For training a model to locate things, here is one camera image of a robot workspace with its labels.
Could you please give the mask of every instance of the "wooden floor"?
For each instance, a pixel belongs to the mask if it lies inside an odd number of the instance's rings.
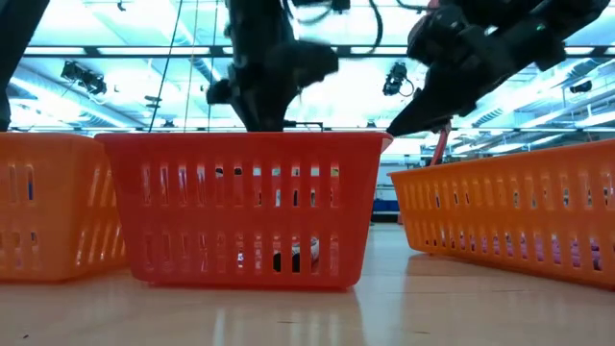
[[[615,345],[615,293],[412,252],[371,231],[347,293],[0,286],[0,345]]]

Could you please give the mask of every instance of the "plastic basket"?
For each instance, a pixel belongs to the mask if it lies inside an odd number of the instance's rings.
[[[0,280],[62,281],[125,263],[111,170],[92,138],[0,135]]]
[[[110,157],[136,278],[235,287],[347,287],[358,281],[380,154],[390,136],[97,139]],[[312,240],[318,261],[308,256]],[[297,249],[306,255],[293,263]]]
[[[392,173],[412,249],[615,287],[615,141]]]

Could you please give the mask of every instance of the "basket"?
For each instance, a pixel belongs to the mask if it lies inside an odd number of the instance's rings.
[[[414,250],[615,288],[615,141],[392,173]]]
[[[97,139],[111,161],[127,256],[137,279],[294,288],[348,287],[358,281],[380,154],[390,136],[107,134]]]
[[[0,281],[63,281],[121,266],[119,231],[100,143],[0,135]]]

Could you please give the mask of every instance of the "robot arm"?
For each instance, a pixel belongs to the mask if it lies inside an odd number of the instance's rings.
[[[546,70],[562,62],[562,41],[596,20],[608,2],[441,0],[408,35],[407,55],[429,67],[425,87],[387,131],[440,131],[530,63]],[[488,35],[488,26],[498,29]]]

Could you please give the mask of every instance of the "ceiling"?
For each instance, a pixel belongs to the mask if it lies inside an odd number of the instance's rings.
[[[421,14],[399,8],[395,0],[376,3],[384,22],[382,44],[403,46],[407,33]],[[179,0],[124,0],[126,11],[122,12],[117,0],[51,0],[31,41],[31,46],[38,48],[30,52],[54,49],[69,52],[76,46],[92,45],[131,49],[168,46],[179,4]],[[175,45],[231,44],[222,33],[227,22],[223,0],[184,0],[182,6]],[[321,11],[322,8],[309,8],[298,10],[297,14],[300,18],[310,18]],[[567,45],[615,44],[614,16],[615,2],[612,2],[601,18],[570,37]],[[299,37],[331,44],[369,45],[376,36],[376,22],[367,0],[354,0],[348,13],[330,15],[317,25],[294,24]],[[108,131],[149,126],[152,112],[146,107],[149,102],[144,97],[158,95],[167,64],[165,56],[60,58],[56,53],[27,54],[22,59],[9,90],[12,126],[22,131],[57,130],[67,126]],[[203,92],[209,85],[208,77],[219,79],[227,75],[231,59],[199,59],[211,76],[204,74],[203,69],[192,67],[189,59],[169,59],[154,126],[173,120],[179,128],[239,131],[242,125],[233,110],[228,106],[210,107]],[[103,75],[109,91],[102,96],[88,96],[83,88],[68,83],[60,77],[66,61],[77,62]],[[396,61],[406,63],[408,78],[420,87],[426,68],[408,59],[345,59],[337,74],[304,90],[293,101],[286,118],[322,122],[334,130],[365,127],[368,121],[375,122],[378,128],[386,127],[409,101],[401,95],[383,96],[381,92],[385,76]],[[610,58],[579,58],[542,73],[534,66],[524,69],[481,99],[473,113],[455,119],[454,126],[459,129],[452,133],[449,154],[500,154],[610,137],[612,132],[605,128],[615,119],[612,105],[615,64],[610,63]],[[590,92],[571,93],[569,87],[585,80],[593,83]],[[402,92],[410,91],[410,85],[402,89]],[[595,131],[580,133],[575,131],[576,127]],[[405,138],[403,145],[397,145],[392,154],[426,156],[436,143],[437,136],[418,134]]]

